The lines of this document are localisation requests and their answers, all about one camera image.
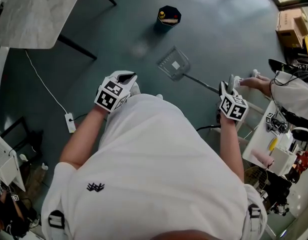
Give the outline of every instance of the pink object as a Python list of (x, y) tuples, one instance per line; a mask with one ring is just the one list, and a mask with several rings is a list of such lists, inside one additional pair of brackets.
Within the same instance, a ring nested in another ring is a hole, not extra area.
[(260, 161), (267, 169), (269, 169), (274, 164), (274, 158), (267, 154), (263, 154), (256, 150), (251, 151), (252, 155), (256, 157), (258, 161)]

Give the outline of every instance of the bottle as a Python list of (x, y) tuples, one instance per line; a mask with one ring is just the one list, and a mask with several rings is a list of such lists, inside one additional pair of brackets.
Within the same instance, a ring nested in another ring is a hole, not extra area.
[(158, 14), (158, 17), (162, 20), (165, 18), (165, 13), (163, 11), (160, 11)]

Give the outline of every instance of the small container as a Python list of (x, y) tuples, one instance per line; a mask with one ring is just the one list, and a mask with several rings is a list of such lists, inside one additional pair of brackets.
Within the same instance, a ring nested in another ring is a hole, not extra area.
[(155, 24), (155, 29), (161, 32), (167, 32), (180, 23), (182, 14), (172, 6), (164, 6), (159, 9)]

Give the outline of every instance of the white t-shirt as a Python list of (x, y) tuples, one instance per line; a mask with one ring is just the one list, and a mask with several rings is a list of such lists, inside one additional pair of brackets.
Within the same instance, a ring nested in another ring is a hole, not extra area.
[[(286, 72), (277, 72), (276, 80), (280, 84), (287, 83), (295, 76)], [(297, 78), (288, 85), (271, 85), (273, 98), (280, 103), (287, 111), (308, 120), (308, 83)]]
[[(108, 117), (99, 150), (81, 168), (56, 166), (43, 232), (50, 236), (47, 218), (61, 204), (74, 239), (149, 240), (192, 229), (238, 240), (245, 187), (177, 107), (139, 94)], [(248, 195), (262, 205), (254, 189)]]

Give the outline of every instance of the cardboard box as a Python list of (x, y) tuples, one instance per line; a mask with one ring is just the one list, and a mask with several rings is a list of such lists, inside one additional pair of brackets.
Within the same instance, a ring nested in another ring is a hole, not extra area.
[(301, 48), (308, 30), (301, 9), (280, 11), (276, 32), (285, 47)]

